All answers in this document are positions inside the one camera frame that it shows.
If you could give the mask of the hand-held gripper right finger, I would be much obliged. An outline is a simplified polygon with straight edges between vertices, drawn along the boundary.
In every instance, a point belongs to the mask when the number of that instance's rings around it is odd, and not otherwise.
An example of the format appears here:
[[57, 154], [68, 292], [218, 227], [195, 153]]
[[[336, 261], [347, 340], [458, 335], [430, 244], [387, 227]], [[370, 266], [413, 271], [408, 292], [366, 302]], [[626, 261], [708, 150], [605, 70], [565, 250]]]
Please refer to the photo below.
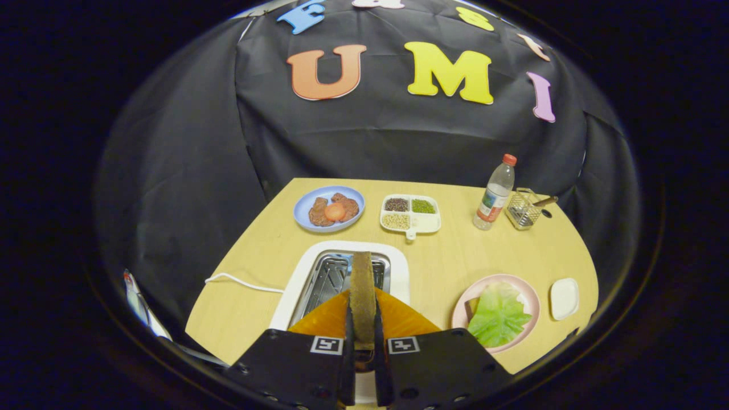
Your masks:
[[513, 376], [466, 329], [427, 332], [393, 325], [424, 317], [388, 293], [377, 291], [375, 386], [388, 409], [464, 409], [500, 405]]

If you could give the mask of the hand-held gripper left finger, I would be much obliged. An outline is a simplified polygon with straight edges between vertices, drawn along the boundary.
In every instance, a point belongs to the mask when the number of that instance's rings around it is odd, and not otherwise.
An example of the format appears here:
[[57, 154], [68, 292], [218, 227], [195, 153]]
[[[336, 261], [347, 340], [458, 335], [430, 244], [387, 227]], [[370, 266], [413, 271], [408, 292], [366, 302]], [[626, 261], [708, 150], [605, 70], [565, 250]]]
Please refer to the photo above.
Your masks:
[[336, 296], [343, 337], [268, 329], [226, 370], [226, 379], [263, 409], [344, 409], [354, 404], [349, 293]]

